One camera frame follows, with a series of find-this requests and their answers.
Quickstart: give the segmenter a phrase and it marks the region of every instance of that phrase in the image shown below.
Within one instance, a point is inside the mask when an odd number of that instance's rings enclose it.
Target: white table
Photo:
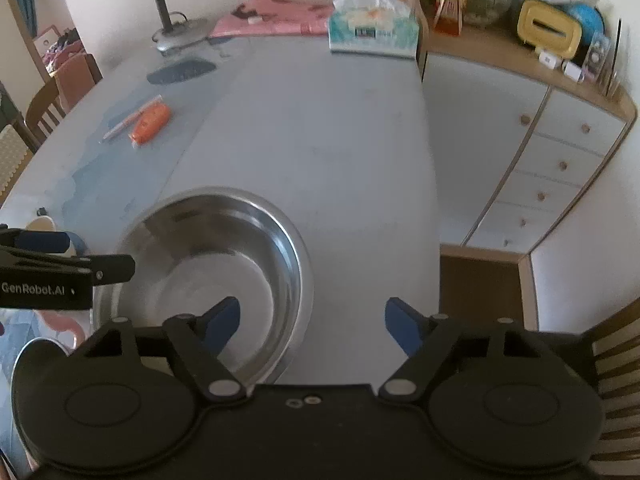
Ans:
[[[38,151],[0,221],[24,226],[44,206],[104,253],[172,194],[231,186],[261,195],[299,229],[315,278],[305,340],[280,382],[378,387],[404,360],[384,327],[386,300],[438,309],[436,186],[415,63],[332,55],[326,38],[242,38],[182,54],[194,55],[219,69],[147,88],[146,74],[169,62],[148,49],[108,75]],[[145,92],[166,97],[174,126],[137,151],[125,136],[98,145],[113,119],[106,110]]]

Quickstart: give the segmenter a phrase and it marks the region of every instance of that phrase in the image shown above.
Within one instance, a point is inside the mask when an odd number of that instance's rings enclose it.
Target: shelf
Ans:
[[[462,35],[453,37],[439,34],[431,27],[427,51],[509,70],[590,102],[625,123],[633,123],[636,119],[636,106],[625,89],[620,89],[616,99],[610,101],[600,93],[596,85],[589,82],[574,83],[559,70],[551,70],[542,65],[530,48],[519,44],[505,30],[464,27]]]

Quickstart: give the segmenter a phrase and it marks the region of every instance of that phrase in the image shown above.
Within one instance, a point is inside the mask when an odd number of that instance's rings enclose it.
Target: stainless steel bowl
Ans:
[[[24,447],[27,462],[32,471],[38,467],[30,450],[27,448],[22,433],[22,415],[29,409],[29,395],[38,385],[46,371],[59,359],[68,357],[70,351],[58,341],[46,337],[32,339],[22,347],[14,363],[11,374],[11,410],[14,416],[15,429]]]
[[[311,314],[313,276],[300,234],[271,203],[235,189],[192,190],[144,213],[118,252],[134,257],[136,274],[98,288],[94,328],[116,316],[159,326],[235,296],[240,327],[220,361],[246,386],[273,382],[289,365]]]

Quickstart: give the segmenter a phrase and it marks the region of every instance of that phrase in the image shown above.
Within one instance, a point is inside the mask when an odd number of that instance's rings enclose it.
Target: white cabinet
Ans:
[[[509,168],[547,86],[430,54],[424,75],[440,203],[440,240],[461,244]]]
[[[555,87],[441,54],[429,54],[424,94],[443,244],[471,234],[466,245],[529,253],[627,125]]]

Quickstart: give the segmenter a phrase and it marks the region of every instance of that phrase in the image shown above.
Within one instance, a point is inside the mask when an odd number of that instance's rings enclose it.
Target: wooden cabinet door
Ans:
[[[424,95],[440,205],[440,241],[461,244],[507,171],[547,86],[429,54]]]

